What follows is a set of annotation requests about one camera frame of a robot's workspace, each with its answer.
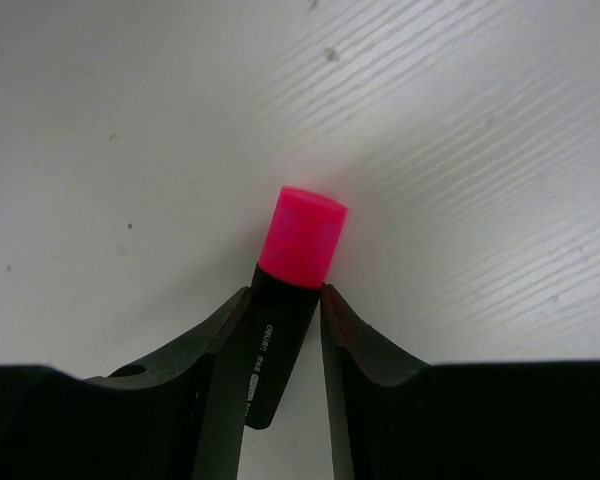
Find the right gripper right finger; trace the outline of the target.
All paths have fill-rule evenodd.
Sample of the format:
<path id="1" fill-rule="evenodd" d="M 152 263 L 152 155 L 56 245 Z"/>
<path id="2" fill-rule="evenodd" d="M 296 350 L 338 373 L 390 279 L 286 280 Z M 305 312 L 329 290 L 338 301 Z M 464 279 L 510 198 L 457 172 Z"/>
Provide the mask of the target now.
<path id="1" fill-rule="evenodd" d="M 600 479 L 600 361 L 429 364 L 331 285 L 321 344 L 338 479 Z"/>

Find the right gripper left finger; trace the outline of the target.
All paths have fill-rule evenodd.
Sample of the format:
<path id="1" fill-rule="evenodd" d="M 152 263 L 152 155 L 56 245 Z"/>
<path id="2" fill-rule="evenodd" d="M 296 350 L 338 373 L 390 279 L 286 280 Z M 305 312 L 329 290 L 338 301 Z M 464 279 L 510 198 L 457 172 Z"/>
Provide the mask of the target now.
<path id="1" fill-rule="evenodd" d="M 0 366 L 0 479 L 233 479 L 253 330 L 238 290 L 108 376 Z"/>

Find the pink highlighter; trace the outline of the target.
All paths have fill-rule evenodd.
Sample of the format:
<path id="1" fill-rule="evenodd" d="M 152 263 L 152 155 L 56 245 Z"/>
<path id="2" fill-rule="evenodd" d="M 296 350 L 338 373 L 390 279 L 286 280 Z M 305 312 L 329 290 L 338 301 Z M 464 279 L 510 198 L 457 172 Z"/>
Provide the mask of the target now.
<path id="1" fill-rule="evenodd" d="M 245 425 L 268 428 L 317 308 L 348 208 L 296 187 L 280 190 L 251 289 L 257 340 Z"/>

